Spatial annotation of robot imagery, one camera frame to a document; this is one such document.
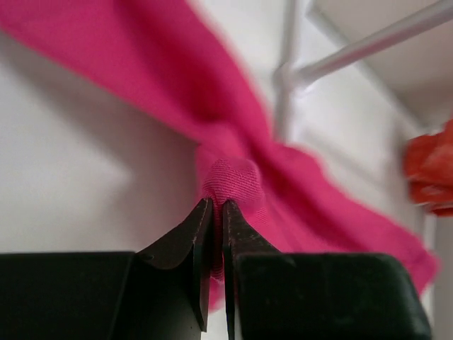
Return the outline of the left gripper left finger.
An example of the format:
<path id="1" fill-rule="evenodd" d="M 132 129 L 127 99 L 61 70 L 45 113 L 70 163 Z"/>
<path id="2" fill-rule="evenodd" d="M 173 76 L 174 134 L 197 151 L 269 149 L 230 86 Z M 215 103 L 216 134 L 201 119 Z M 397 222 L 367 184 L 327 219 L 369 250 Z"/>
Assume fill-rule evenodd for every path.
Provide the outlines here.
<path id="1" fill-rule="evenodd" d="M 212 266 L 213 207 L 203 198 L 179 225 L 137 252 L 138 283 L 152 332 L 206 332 Z"/>

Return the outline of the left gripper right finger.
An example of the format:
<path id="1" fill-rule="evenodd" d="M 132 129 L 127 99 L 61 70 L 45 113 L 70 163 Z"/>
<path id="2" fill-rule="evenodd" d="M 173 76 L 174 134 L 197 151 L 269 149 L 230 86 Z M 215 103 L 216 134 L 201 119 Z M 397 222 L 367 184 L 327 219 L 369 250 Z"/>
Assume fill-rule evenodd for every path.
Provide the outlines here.
<path id="1" fill-rule="evenodd" d="M 236 262 L 240 255 L 279 254 L 259 232 L 250 226 L 238 204 L 228 200 L 222 206 L 222 253 L 228 339 L 236 338 L 236 307 L 238 288 Z"/>

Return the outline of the pink trousers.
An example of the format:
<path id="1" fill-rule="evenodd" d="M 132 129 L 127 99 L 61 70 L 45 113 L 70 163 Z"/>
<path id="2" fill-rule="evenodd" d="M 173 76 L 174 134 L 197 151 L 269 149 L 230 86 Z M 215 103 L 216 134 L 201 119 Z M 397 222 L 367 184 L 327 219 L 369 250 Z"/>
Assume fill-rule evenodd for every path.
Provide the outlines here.
<path id="1" fill-rule="evenodd" d="M 283 252 L 378 252 L 422 293 L 439 268 L 414 234 L 349 199 L 311 155 L 275 140 L 267 113 L 185 1 L 2 1 L 13 38 L 198 143 L 198 190 L 234 200 Z"/>

